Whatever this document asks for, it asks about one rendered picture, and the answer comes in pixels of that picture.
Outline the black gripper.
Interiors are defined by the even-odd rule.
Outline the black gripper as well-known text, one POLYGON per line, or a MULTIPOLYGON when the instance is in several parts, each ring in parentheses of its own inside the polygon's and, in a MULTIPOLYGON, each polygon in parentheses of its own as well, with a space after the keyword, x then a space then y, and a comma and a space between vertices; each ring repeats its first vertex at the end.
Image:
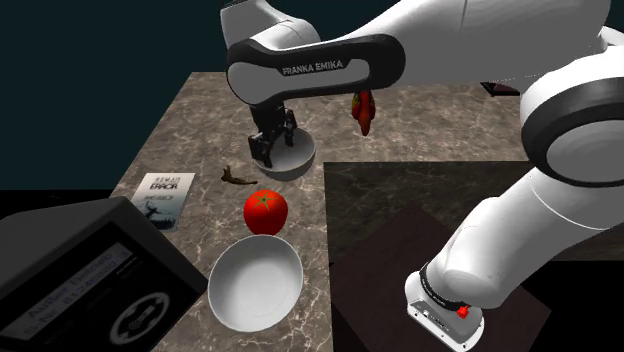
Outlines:
POLYGON ((282 133, 282 128, 285 144, 289 147, 294 146, 294 131, 297 129, 294 112, 286 109, 283 103, 265 107, 251 106, 250 111, 258 129, 256 134, 248 137, 252 158, 261 161, 265 167, 272 168, 270 153, 273 142, 282 133))

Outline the small white bowl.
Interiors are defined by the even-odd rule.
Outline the small white bowl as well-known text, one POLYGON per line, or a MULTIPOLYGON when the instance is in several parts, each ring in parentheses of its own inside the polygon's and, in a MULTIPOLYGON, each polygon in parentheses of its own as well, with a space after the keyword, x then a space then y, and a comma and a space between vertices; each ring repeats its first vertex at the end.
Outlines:
POLYGON ((259 169, 268 173, 293 174, 294 177, 304 174, 312 165, 315 157, 314 139, 308 131, 296 128, 292 140, 293 145, 288 146, 286 137, 282 135, 273 144, 270 151, 271 168, 266 167, 262 160, 254 159, 253 162, 259 169))

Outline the red tomato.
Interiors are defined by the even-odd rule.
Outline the red tomato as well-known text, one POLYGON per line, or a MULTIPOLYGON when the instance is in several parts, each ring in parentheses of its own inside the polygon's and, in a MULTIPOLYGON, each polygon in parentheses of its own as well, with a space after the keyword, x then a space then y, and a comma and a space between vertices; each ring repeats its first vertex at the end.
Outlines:
POLYGON ((285 225, 288 204, 272 190, 254 192, 245 202, 243 217, 249 230, 256 235, 276 235, 285 225))

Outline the red and yellow toy figure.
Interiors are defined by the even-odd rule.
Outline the red and yellow toy figure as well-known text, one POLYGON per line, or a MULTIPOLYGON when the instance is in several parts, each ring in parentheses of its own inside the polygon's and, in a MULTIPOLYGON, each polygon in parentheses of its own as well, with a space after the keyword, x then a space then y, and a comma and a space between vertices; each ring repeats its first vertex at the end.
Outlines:
POLYGON ((376 104, 371 90, 354 94, 351 114, 358 122, 362 135, 367 136, 370 132, 371 122, 376 114, 376 104))

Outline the white and blue book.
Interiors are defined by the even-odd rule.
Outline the white and blue book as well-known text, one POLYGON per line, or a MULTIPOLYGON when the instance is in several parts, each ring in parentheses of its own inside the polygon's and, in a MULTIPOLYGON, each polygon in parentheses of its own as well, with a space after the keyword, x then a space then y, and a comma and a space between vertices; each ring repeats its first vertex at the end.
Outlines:
POLYGON ((175 231, 194 177, 194 173, 147 173, 131 203, 161 232, 175 231))

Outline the large white bowl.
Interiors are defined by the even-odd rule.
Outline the large white bowl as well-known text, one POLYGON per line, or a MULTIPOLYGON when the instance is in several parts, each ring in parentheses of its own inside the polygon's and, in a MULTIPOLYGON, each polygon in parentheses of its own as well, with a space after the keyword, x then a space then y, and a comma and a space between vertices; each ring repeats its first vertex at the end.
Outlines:
POLYGON ((207 296, 220 323, 251 333, 282 321, 296 305, 303 283, 302 262, 290 243, 252 235, 219 256, 209 275, 207 296))

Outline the dark brown robot stand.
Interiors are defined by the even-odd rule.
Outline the dark brown robot stand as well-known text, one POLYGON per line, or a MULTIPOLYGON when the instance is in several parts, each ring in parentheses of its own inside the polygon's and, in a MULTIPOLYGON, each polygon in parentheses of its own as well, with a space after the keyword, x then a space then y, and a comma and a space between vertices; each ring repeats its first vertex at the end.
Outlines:
MULTIPOLYGON (((334 352, 452 352, 409 317, 404 283, 450 237, 412 203, 330 267, 334 352)), ((530 352, 550 309, 517 288, 468 352, 530 352)))

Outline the black box with pale print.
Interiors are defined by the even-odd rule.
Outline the black box with pale print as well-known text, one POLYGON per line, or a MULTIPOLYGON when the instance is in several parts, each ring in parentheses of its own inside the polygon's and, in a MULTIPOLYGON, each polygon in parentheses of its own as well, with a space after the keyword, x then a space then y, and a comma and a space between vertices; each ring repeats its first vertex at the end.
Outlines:
POLYGON ((127 198, 0 220, 0 352, 151 352, 207 278, 127 198))

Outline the dark red flat thing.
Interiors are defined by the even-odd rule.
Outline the dark red flat thing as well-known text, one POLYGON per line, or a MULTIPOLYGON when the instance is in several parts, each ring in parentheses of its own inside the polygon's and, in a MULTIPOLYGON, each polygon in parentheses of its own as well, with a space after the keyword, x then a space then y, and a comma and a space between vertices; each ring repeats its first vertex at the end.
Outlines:
POLYGON ((481 86, 488 92, 491 97, 495 96, 519 96, 520 92, 516 89, 493 82, 481 82, 481 86))

